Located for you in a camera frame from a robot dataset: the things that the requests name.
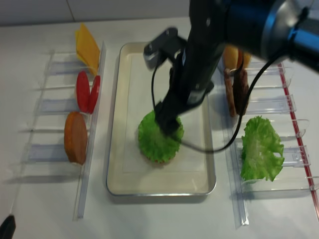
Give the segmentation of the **black left arm gripper tip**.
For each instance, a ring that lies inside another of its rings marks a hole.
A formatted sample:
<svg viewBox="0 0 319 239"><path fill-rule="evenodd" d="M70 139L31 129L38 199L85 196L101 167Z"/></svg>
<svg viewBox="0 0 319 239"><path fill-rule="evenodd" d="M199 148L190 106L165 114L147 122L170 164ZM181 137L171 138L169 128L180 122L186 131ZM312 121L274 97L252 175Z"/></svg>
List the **black left arm gripper tip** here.
<svg viewBox="0 0 319 239"><path fill-rule="evenodd" d="M0 239L12 239L16 229L14 215L9 215L0 226Z"/></svg>

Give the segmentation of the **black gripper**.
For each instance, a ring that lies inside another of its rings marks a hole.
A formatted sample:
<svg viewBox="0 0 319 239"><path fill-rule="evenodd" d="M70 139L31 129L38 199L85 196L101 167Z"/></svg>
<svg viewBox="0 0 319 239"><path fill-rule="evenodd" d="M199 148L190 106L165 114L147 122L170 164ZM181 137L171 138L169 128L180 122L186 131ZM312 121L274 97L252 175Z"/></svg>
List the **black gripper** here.
<svg viewBox="0 0 319 239"><path fill-rule="evenodd" d="M169 89L164 99L155 106L155 120L165 136L181 141L181 123L176 119L197 106L213 88L211 55L205 52L184 50L172 65Z"/></svg>

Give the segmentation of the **black blue robot arm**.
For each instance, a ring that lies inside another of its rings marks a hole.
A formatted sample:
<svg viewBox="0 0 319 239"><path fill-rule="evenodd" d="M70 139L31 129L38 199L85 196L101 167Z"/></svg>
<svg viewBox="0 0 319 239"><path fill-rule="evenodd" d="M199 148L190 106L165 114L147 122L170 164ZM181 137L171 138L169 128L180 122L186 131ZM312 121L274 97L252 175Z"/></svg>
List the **black blue robot arm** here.
<svg viewBox="0 0 319 239"><path fill-rule="evenodd" d="M102 47L102 86L87 147L90 166L70 163L63 149L68 110L47 114L45 99L74 97L48 73L57 57L75 59L75 23L0 29L0 236L3 239L316 239L319 212L304 169L283 169L292 196L251 201L248 224L234 215L222 117L223 75L201 106L181 116L185 141L168 164L140 153L138 125L169 87L169 65L155 74L144 45L175 26L200 52L225 40L263 56L290 46L268 29L273 1L190 1L191 18L90 22Z"/></svg>

